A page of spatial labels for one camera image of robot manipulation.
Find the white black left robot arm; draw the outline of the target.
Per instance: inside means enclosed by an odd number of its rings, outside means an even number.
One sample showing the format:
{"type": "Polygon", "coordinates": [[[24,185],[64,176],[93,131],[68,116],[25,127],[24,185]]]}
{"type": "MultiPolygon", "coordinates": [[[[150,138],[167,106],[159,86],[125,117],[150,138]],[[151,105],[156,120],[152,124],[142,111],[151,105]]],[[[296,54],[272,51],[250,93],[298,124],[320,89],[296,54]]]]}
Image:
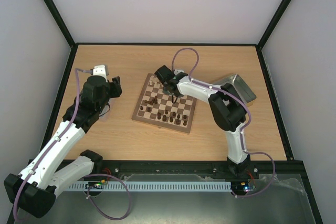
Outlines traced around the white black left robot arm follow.
{"type": "Polygon", "coordinates": [[[121,93],[120,77],[108,81],[97,75],[90,76],[83,88],[77,90],[73,105],[66,110],[50,141],[19,175],[9,174],[4,180],[14,216],[22,209],[36,218],[43,217],[71,184],[102,170],[103,157],[91,150],[83,151],[62,169],[59,165],[99,120],[110,99],[118,98],[121,93]]]}

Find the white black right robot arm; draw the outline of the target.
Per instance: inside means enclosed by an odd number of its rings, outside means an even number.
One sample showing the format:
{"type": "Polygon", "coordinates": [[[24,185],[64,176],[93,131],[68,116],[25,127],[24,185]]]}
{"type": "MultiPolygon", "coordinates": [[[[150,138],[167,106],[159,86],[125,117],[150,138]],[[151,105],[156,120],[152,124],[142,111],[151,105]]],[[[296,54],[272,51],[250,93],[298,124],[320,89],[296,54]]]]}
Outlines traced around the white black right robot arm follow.
{"type": "Polygon", "coordinates": [[[245,148],[244,125],[247,107],[233,85],[202,82],[187,73],[174,72],[163,65],[155,73],[164,90],[175,97],[189,95],[210,106],[217,126],[225,132],[228,145],[229,172],[239,178],[247,172],[250,155],[245,148]]]}

